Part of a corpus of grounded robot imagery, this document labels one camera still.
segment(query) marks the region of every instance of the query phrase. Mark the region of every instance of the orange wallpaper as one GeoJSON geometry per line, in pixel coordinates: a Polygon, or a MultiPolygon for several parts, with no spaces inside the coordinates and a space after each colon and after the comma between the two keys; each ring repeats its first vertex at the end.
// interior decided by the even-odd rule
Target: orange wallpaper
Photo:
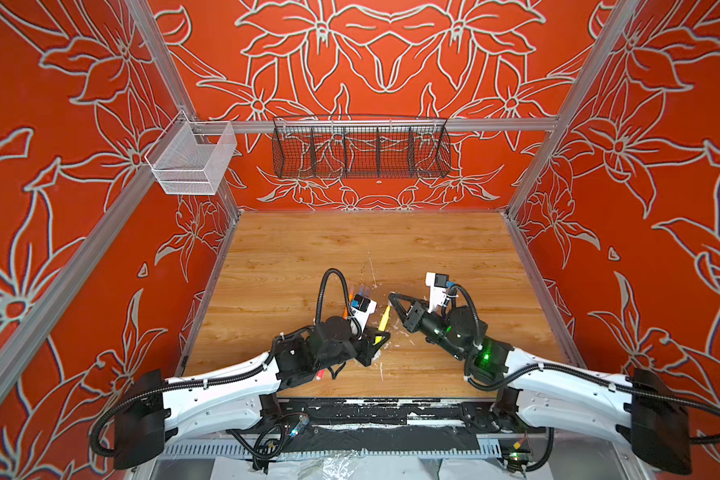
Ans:
{"type": "Polygon", "coordinates": [[[643,3],[519,224],[589,368],[720,406],[720,2],[643,3]]]}
{"type": "MultiPolygon", "coordinates": [[[[0,1],[0,348],[176,110],[120,0],[0,1]]],[[[0,408],[0,478],[101,478],[84,439],[172,374],[229,218],[156,185],[0,408]]]]}
{"type": "Polygon", "coordinates": [[[113,473],[89,430],[144,372],[173,375],[229,220],[153,185],[0,406],[0,478],[113,473]]]}
{"type": "Polygon", "coordinates": [[[123,5],[52,3],[0,2],[0,346],[176,113],[123,5]]]}
{"type": "MultiPolygon", "coordinates": [[[[613,2],[150,0],[201,118],[421,114],[539,118],[560,108],[613,2]]],[[[441,180],[278,180],[240,135],[227,181],[250,210],[506,206],[540,132],[456,134],[441,180]]]]}

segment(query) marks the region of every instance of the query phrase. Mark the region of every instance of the yellow marker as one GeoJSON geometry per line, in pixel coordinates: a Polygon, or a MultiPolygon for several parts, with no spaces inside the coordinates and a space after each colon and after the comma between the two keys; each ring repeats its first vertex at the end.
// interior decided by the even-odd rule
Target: yellow marker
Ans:
{"type": "MultiPolygon", "coordinates": [[[[384,331],[384,329],[387,328],[387,322],[389,321],[389,307],[390,305],[387,305],[387,309],[384,311],[384,315],[382,315],[382,322],[378,324],[378,329],[381,331],[384,331]]],[[[382,338],[380,336],[376,336],[376,341],[373,344],[375,345],[381,340],[382,338]]]]}

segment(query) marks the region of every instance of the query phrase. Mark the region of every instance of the scratch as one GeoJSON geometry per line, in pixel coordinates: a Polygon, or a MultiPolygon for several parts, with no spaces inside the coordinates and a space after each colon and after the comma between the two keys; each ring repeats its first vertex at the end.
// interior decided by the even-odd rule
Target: scratch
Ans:
{"type": "Polygon", "coordinates": [[[371,260],[371,249],[368,249],[368,262],[371,264],[371,275],[373,275],[373,287],[376,288],[376,273],[373,271],[373,260],[371,260]]]}

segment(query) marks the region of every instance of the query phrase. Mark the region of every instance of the cable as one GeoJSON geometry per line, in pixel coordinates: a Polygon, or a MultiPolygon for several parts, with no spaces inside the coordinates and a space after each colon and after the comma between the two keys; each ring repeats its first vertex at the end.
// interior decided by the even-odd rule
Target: cable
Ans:
{"type": "Polygon", "coordinates": [[[229,433],[231,436],[235,437],[235,440],[238,441],[240,446],[242,446],[245,450],[248,451],[248,453],[253,456],[254,463],[256,464],[256,460],[271,460],[272,458],[280,455],[280,452],[282,452],[282,449],[286,446],[286,428],[278,421],[276,421],[275,425],[273,425],[268,430],[265,430],[264,432],[259,435],[259,437],[256,439],[256,443],[253,447],[250,446],[248,442],[240,435],[240,432],[237,430],[227,430],[227,433],[229,433]],[[256,449],[260,448],[261,442],[263,441],[264,437],[269,434],[273,429],[278,428],[280,431],[280,439],[275,446],[275,449],[272,450],[270,453],[260,453],[256,449]]]}
{"type": "Polygon", "coordinates": [[[465,289],[458,283],[454,283],[453,285],[451,285],[451,287],[448,288],[446,295],[453,295],[456,290],[458,290],[459,292],[461,292],[462,295],[464,295],[464,300],[467,301],[467,306],[469,306],[469,310],[470,312],[472,312],[472,320],[474,320],[474,339],[472,340],[472,344],[475,347],[480,348],[478,341],[482,339],[478,338],[480,336],[480,317],[478,317],[478,309],[474,307],[472,297],[470,297],[469,293],[467,293],[467,289],[465,289]]]}
{"type": "MultiPolygon", "coordinates": [[[[612,385],[611,382],[609,382],[608,380],[601,379],[599,377],[590,375],[588,373],[580,372],[579,370],[572,369],[563,365],[558,365],[557,363],[535,363],[533,365],[526,365],[523,368],[518,369],[507,375],[505,378],[499,380],[498,382],[491,383],[490,385],[483,385],[481,383],[477,383],[472,377],[470,377],[467,382],[478,390],[482,390],[483,392],[492,392],[494,390],[500,389],[503,386],[506,386],[509,383],[512,383],[526,373],[532,372],[534,370],[541,370],[540,365],[543,365],[543,367],[541,368],[544,368],[545,370],[554,370],[556,372],[567,373],[568,375],[587,380],[588,382],[595,383],[605,388],[608,388],[612,385]]],[[[714,416],[720,417],[720,408],[709,403],[697,402],[696,400],[677,396],[661,395],[659,393],[649,392],[643,389],[636,389],[634,387],[621,385],[619,383],[615,383],[613,385],[619,392],[629,393],[634,396],[652,398],[653,400],[660,400],[662,402],[672,402],[676,403],[677,405],[682,405],[689,408],[696,408],[698,410],[702,410],[704,412],[711,413],[714,416]]],[[[690,442],[692,445],[710,445],[714,443],[720,443],[720,433],[701,437],[691,437],[690,442]]]]}
{"type": "Polygon", "coordinates": [[[550,459],[550,455],[552,455],[552,446],[554,444],[554,428],[549,427],[547,428],[547,447],[544,449],[544,454],[539,458],[539,461],[533,464],[532,466],[527,466],[525,468],[526,472],[535,472],[539,468],[543,467],[545,463],[547,463],[547,460],[550,459]]]}
{"type": "Polygon", "coordinates": [[[338,369],[336,369],[336,372],[334,372],[333,369],[331,369],[331,367],[326,367],[326,369],[331,373],[331,380],[336,380],[338,373],[341,370],[344,370],[344,367],[346,367],[346,365],[347,365],[346,362],[342,363],[342,365],[338,369]]]}
{"type": "Polygon", "coordinates": [[[261,466],[259,464],[259,462],[271,460],[272,458],[280,455],[280,453],[282,453],[282,450],[284,449],[284,447],[286,445],[288,445],[288,442],[290,441],[290,437],[288,435],[288,431],[287,431],[285,425],[283,424],[282,420],[284,418],[294,416],[294,415],[305,416],[309,420],[309,415],[307,415],[304,412],[292,412],[292,413],[287,413],[283,416],[280,416],[275,420],[275,423],[271,427],[269,427],[268,429],[264,430],[263,432],[261,432],[259,434],[259,437],[256,438],[256,442],[254,442],[253,447],[250,446],[250,444],[242,437],[240,432],[238,432],[237,430],[226,430],[226,432],[229,433],[231,436],[233,436],[235,438],[235,440],[237,440],[238,443],[245,450],[247,450],[248,453],[251,454],[251,456],[253,456],[253,469],[261,470],[263,468],[263,466],[261,466]],[[263,453],[262,451],[265,448],[262,445],[262,442],[264,441],[264,437],[268,436],[272,432],[272,430],[274,430],[275,428],[278,428],[278,430],[279,430],[279,439],[275,446],[275,449],[272,450],[270,453],[263,453]]]}
{"type": "MultiPolygon", "coordinates": [[[[272,360],[272,353],[269,353],[269,356],[264,361],[265,364],[269,365],[270,361],[272,360]]],[[[231,375],[231,376],[223,376],[223,377],[216,377],[216,378],[210,378],[210,379],[203,379],[203,380],[185,380],[182,382],[175,382],[175,383],[169,383],[167,385],[163,385],[154,389],[146,390],[145,392],[139,393],[137,395],[132,396],[131,398],[128,398],[126,400],[121,401],[120,403],[117,403],[115,406],[107,410],[101,417],[99,417],[98,420],[96,420],[96,423],[92,427],[90,431],[90,435],[88,436],[88,443],[90,444],[90,449],[93,450],[93,452],[101,457],[113,457],[115,455],[115,450],[112,448],[106,448],[101,445],[101,442],[99,438],[101,437],[101,430],[104,429],[104,426],[106,423],[115,415],[117,415],[118,412],[121,410],[124,410],[125,408],[130,407],[133,405],[136,401],[141,400],[142,398],[147,398],[152,395],[156,395],[158,393],[165,393],[165,392],[171,392],[173,390],[182,390],[182,389],[196,389],[196,388],[205,388],[206,386],[216,386],[216,385],[225,385],[227,383],[234,383],[239,382],[240,380],[249,379],[252,376],[256,376],[259,373],[264,371],[264,366],[259,365],[257,368],[250,370],[248,372],[240,373],[238,375],[231,375]]]]}
{"type": "Polygon", "coordinates": [[[328,278],[331,275],[336,275],[342,282],[342,290],[344,290],[344,303],[347,308],[347,319],[355,325],[357,329],[357,338],[362,338],[362,328],[360,328],[360,322],[352,315],[352,305],[349,302],[349,290],[347,289],[347,280],[336,268],[329,268],[324,274],[322,274],[322,280],[320,280],[320,290],[317,293],[317,305],[315,307],[315,324],[320,323],[322,317],[322,302],[326,296],[326,285],[328,284],[328,278]]]}
{"type": "Polygon", "coordinates": [[[315,323],[320,323],[320,317],[322,316],[322,301],[326,296],[326,285],[328,284],[328,278],[331,275],[336,275],[342,282],[342,288],[344,289],[344,303],[347,307],[347,312],[352,312],[351,306],[349,305],[349,291],[347,290],[347,281],[342,274],[336,268],[329,268],[324,274],[322,274],[322,280],[320,280],[320,290],[317,293],[317,306],[315,307],[315,323]]]}

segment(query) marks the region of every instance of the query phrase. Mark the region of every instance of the basket divider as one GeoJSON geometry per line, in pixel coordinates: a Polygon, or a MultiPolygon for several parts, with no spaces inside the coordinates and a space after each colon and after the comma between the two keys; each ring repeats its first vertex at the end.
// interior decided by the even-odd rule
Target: basket divider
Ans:
{"type": "Polygon", "coordinates": [[[309,128],[309,159],[312,161],[312,176],[317,177],[317,152],[315,148],[315,128],[309,128]]]}
{"type": "Polygon", "coordinates": [[[347,153],[347,128],[342,127],[342,146],[344,147],[344,175],[349,176],[352,166],[349,164],[349,154],[347,153]]]}
{"type": "Polygon", "coordinates": [[[445,124],[440,127],[440,136],[438,137],[438,146],[434,149],[434,160],[440,157],[440,143],[443,141],[443,133],[445,133],[445,124]]]}
{"type": "Polygon", "coordinates": [[[277,147],[280,150],[280,161],[277,162],[276,166],[279,168],[276,168],[275,175],[277,175],[278,178],[282,178],[282,171],[286,166],[286,152],[282,150],[282,141],[280,140],[280,129],[277,127],[277,124],[275,124],[275,139],[277,139],[277,147]]]}
{"type": "Polygon", "coordinates": [[[376,175],[382,176],[382,137],[376,127],[376,175]]]}
{"type": "Polygon", "coordinates": [[[408,172],[411,178],[416,176],[416,152],[414,150],[413,129],[408,127],[408,172]]]}

